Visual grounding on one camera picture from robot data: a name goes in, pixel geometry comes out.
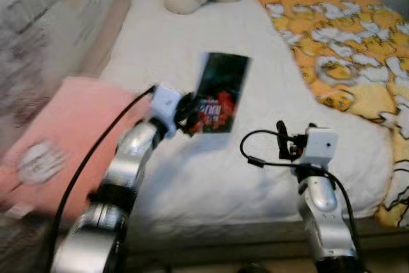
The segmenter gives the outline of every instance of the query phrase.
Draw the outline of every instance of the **yellow blanket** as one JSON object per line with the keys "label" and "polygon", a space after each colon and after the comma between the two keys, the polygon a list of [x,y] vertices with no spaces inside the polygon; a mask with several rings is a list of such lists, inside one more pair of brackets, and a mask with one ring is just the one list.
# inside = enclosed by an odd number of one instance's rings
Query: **yellow blanket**
{"label": "yellow blanket", "polygon": [[409,224],[409,22],[374,0],[259,0],[316,99],[391,129],[394,167],[376,216]]}

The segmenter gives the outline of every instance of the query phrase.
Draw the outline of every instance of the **mattress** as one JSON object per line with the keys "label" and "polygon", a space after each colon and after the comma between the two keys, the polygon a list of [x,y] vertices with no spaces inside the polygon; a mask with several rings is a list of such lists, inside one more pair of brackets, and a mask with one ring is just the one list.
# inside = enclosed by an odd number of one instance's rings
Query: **mattress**
{"label": "mattress", "polygon": [[[337,132],[329,170],[344,183],[355,217],[374,214],[391,177],[389,131],[317,103],[256,0],[209,3],[191,15],[168,12],[163,0],[131,0],[101,79],[134,91],[159,82],[192,91],[200,54],[209,51],[253,59],[233,131],[192,138],[178,133],[163,141],[147,165],[130,233],[199,238],[207,231],[240,232],[251,223],[299,221],[297,180],[289,169],[250,166],[238,149],[246,133],[275,130],[278,120],[292,133],[302,133],[310,122]],[[246,151],[278,159],[271,136],[254,136]]]}

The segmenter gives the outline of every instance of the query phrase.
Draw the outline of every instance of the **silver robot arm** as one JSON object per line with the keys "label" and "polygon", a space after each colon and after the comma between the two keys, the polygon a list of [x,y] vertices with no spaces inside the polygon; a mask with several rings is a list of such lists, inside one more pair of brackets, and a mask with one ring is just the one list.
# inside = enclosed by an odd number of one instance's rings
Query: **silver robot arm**
{"label": "silver robot arm", "polygon": [[55,273],[121,272],[125,264],[127,224],[146,163],[163,138],[176,133],[174,117],[181,100],[175,90],[159,86],[148,120],[138,123],[118,142],[116,154],[90,206],[60,245],[52,266]]}
{"label": "silver robot arm", "polygon": [[[310,127],[297,163],[327,170],[338,136],[330,129]],[[296,168],[298,211],[318,272],[363,272],[334,184],[317,170]]]}
{"label": "silver robot arm", "polygon": [[[342,206],[335,193],[336,183],[341,183],[328,172],[328,163],[336,151],[337,134],[330,129],[317,128],[310,124],[305,134],[289,136],[282,121],[277,123],[277,130],[278,132],[255,130],[248,133],[240,144],[242,155],[247,158],[249,164],[259,168],[265,165],[291,167],[291,172],[298,180],[298,211],[304,222],[307,241],[318,273],[367,272],[360,259],[360,249],[357,250],[351,235],[355,233],[355,228],[350,231],[345,224]],[[243,149],[244,142],[257,133],[276,135],[279,158],[292,163],[266,162],[247,155]]]}

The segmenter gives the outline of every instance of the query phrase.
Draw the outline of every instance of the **bed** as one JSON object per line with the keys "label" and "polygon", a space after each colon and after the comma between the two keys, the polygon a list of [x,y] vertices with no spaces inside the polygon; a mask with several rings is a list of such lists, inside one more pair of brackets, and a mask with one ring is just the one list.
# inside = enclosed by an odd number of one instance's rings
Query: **bed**
{"label": "bed", "polygon": [[[191,91],[204,51],[253,59],[233,132],[178,134],[155,150],[130,223],[130,268],[155,260],[180,265],[307,254],[295,177],[288,169],[252,167],[238,150],[246,133],[274,130],[278,120],[294,133],[310,122],[334,129],[339,144],[330,171],[364,221],[364,247],[405,245],[404,230],[382,228],[372,218],[390,184],[389,131],[318,104],[256,0],[209,3],[186,16],[166,11],[163,0],[131,0],[101,79],[134,91],[158,82]],[[249,140],[247,151],[278,158],[270,136]]]}

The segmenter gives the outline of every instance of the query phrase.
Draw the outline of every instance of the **black cable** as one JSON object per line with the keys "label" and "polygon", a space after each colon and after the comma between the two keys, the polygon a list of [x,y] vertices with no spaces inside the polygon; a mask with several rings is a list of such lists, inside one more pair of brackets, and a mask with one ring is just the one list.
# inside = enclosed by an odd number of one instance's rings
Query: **black cable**
{"label": "black cable", "polygon": [[348,211],[348,219],[349,219],[349,222],[350,222],[352,241],[353,241],[353,243],[355,245],[355,250],[357,252],[358,259],[363,261],[362,250],[361,250],[361,246],[360,246],[360,242],[359,242],[359,235],[358,235],[358,231],[357,231],[357,226],[355,224],[355,218],[353,217],[353,209],[352,209],[351,201],[350,201],[350,198],[348,197],[348,193],[346,192],[346,190],[345,190],[344,186],[342,185],[341,181],[337,177],[335,177],[332,173],[328,172],[326,169],[317,168],[317,167],[311,166],[309,164],[266,162],[263,159],[259,159],[257,157],[247,155],[244,152],[244,143],[245,143],[245,141],[250,136],[252,136],[253,134],[259,134],[259,133],[266,133],[266,134],[275,135],[277,137],[284,137],[284,138],[286,138],[287,140],[290,140],[290,141],[294,139],[294,137],[288,137],[286,135],[279,134],[278,132],[271,131],[271,130],[265,130],[265,129],[260,129],[260,130],[255,130],[255,131],[249,132],[247,135],[244,136],[244,138],[242,139],[242,142],[240,143],[240,152],[247,159],[247,162],[249,164],[253,164],[253,165],[259,166],[261,168],[264,167],[264,166],[280,166],[280,167],[289,167],[289,168],[315,169],[317,171],[322,172],[325,175],[325,177],[327,177],[331,182],[335,182],[338,185],[338,187],[341,190],[341,192],[343,194],[343,197],[345,199],[346,209]]}
{"label": "black cable", "polygon": [[98,138],[98,140],[95,142],[95,144],[91,147],[89,152],[86,154],[85,158],[82,160],[81,164],[77,168],[75,174],[71,178],[70,183],[68,184],[63,197],[61,198],[61,201],[59,203],[56,215],[54,217],[54,221],[52,223],[51,229],[50,229],[50,234],[48,236],[48,241],[49,241],[49,248],[48,248],[48,253],[47,253],[47,262],[46,262],[46,267],[45,267],[45,272],[49,273],[51,271],[52,267],[52,262],[54,260],[54,250],[56,248],[56,242],[57,242],[57,237],[58,237],[58,228],[59,224],[61,222],[61,218],[63,215],[64,207],[66,205],[66,202],[68,200],[68,197],[75,185],[75,183],[78,180],[78,177],[81,175],[82,170],[85,168],[86,164],[88,163],[88,160],[91,158],[91,156],[94,154],[95,150],[98,148],[98,146],[101,144],[101,142],[105,139],[105,137],[111,132],[111,130],[118,124],[118,122],[122,119],[122,117],[138,102],[140,101],[143,97],[146,95],[153,93],[155,91],[155,86],[150,87],[147,89],[144,93],[140,94],[139,96],[135,97],[129,105],[122,110],[121,113],[115,118],[115,120],[108,126],[108,128],[104,131],[104,133]]}
{"label": "black cable", "polygon": [[332,173],[328,172],[326,169],[323,169],[322,172],[326,175],[326,177],[328,177],[329,180],[335,182],[337,184],[337,186],[339,187],[339,189],[341,190],[344,199],[345,199],[345,203],[346,203],[346,209],[348,211],[348,219],[350,222],[350,226],[351,226],[351,235],[352,235],[352,241],[355,244],[355,249],[357,251],[357,256],[358,259],[360,259],[361,261],[363,261],[363,257],[362,257],[362,250],[361,250],[361,246],[360,246],[360,242],[359,242],[359,235],[358,235],[358,231],[357,231],[357,226],[355,224],[355,218],[353,217],[353,210],[352,210],[352,205],[351,205],[351,201],[350,198],[348,197],[348,193],[346,192],[344,186],[342,185],[341,181],[339,181],[338,178],[336,178]]}
{"label": "black cable", "polygon": [[289,141],[292,141],[292,140],[294,140],[294,138],[293,137],[289,137],[289,136],[287,136],[287,135],[285,135],[285,134],[279,134],[278,132],[275,132],[275,131],[271,131],[271,130],[267,130],[267,129],[259,129],[259,130],[254,130],[254,131],[252,131],[252,132],[249,132],[248,134],[246,134],[245,136],[244,136],[244,138],[242,139],[242,142],[240,143],[240,152],[242,153],[242,155],[246,158],[246,159],[248,159],[249,157],[252,157],[252,156],[249,156],[249,155],[247,155],[245,152],[244,152],[244,142],[245,142],[245,140],[247,140],[250,136],[252,136],[253,134],[273,134],[273,135],[275,135],[276,137],[283,137],[283,138],[285,138],[285,139],[287,139],[287,140],[289,140]]}

